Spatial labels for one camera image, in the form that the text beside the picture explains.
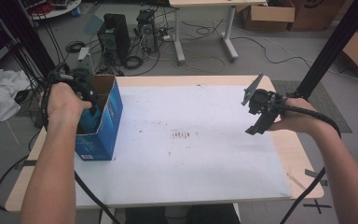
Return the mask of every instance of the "hand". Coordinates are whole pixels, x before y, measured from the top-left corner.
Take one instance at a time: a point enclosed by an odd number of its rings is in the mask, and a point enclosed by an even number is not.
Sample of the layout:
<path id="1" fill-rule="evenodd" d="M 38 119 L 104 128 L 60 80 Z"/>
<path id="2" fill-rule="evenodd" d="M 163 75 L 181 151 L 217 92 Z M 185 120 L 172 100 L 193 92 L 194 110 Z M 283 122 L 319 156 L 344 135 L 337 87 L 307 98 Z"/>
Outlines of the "hand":
<path id="1" fill-rule="evenodd" d="M 285 101 L 285 104 L 316 111 L 309 102 L 302 98 L 289 98 Z M 308 133 L 312 135 L 319 127 L 324 125 L 329 126 L 319 119 L 292 111 L 285 111 L 284 116 L 281 116 L 281 119 L 282 120 L 273 123 L 268 130 L 290 130 L 296 133 Z"/>
<path id="2" fill-rule="evenodd" d="M 81 101 L 66 83 L 60 82 L 51 87 L 48 99 L 49 121 L 58 119 L 78 123 L 81 113 L 87 108 L 91 108 L 91 103 Z"/>

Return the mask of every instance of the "desktop computer tower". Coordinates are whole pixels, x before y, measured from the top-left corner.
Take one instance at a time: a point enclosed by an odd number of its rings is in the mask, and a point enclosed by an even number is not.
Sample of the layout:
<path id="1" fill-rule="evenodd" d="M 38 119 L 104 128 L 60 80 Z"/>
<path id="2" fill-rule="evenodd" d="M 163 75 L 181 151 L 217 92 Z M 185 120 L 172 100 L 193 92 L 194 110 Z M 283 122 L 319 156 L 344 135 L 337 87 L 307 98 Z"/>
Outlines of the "desktop computer tower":
<path id="1" fill-rule="evenodd" d="M 126 17 L 120 14 L 103 15 L 104 23 L 98 31 L 98 39 L 105 59 L 115 65 L 123 64 L 128 57 L 131 41 Z"/>
<path id="2" fill-rule="evenodd" d="M 158 51 L 154 14 L 155 11 L 151 9 L 141 10 L 136 18 L 138 33 L 142 40 L 141 47 L 145 52 L 155 53 Z"/>

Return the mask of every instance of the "blue cardboard box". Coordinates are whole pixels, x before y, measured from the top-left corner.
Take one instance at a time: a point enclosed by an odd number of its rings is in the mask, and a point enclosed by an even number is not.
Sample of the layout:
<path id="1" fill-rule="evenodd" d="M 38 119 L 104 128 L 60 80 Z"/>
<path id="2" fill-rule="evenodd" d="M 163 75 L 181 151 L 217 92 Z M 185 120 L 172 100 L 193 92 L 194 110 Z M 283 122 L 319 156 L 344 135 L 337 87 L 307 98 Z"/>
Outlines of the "blue cardboard box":
<path id="1" fill-rule="evenodd" d="M 76 135 L 76 153 L 83 161 L 111 161 L 123 103 L 114 76 L 94 76 L 91 81 L 103 108 L 96 133 Z"/>

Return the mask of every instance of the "wrist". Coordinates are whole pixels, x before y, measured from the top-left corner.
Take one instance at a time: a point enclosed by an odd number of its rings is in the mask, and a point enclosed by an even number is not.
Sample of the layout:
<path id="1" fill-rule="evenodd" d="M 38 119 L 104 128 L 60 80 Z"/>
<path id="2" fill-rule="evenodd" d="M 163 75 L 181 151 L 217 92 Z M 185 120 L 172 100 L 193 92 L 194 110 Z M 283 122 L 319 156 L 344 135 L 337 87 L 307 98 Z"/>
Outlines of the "wrist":
<path id="1" fill-rule="evenodd" d="M 65 126 L 77 126 L 80 115 L 77 113 L 71 113 L 69 111 L 62 111 L 61 113 L 53 113 L 48 117 L 49 126 L 52 124 L 55 125 L 65 125 Z"/>
<path id="2" fill-rule="evenodd" d="M 319 119 L 312 122 L 308 134 L 314 139 L 325 136 L 330 137 L 332 134 L 338 135 L 337 131 L 330 124 Z"/>

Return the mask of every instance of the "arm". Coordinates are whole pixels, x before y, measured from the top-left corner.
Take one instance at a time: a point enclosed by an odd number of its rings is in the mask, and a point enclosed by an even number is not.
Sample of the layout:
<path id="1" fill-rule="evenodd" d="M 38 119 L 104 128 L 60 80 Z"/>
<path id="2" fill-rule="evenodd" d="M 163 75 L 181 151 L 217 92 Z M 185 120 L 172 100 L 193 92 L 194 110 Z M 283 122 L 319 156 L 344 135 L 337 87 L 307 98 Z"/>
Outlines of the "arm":
<path id="1" fill-rule="evenodd" d="M 286 104 L 315 110 L 303 99 L 288 99 Z M 358 163 L 329 124 L 310 116 L 285 113 L 270 130 L 307 133 L 314 139 L 324 159 L 339 223 L 358 223 Z"/>
<path id="2" fill-rule="evenodd" d="M 48 101 L 48 133 L 21 209 L 21 224 L 75 223 L 74 153 L 76 127 L 84 108 L 64 84 L 53 85 Z"/>

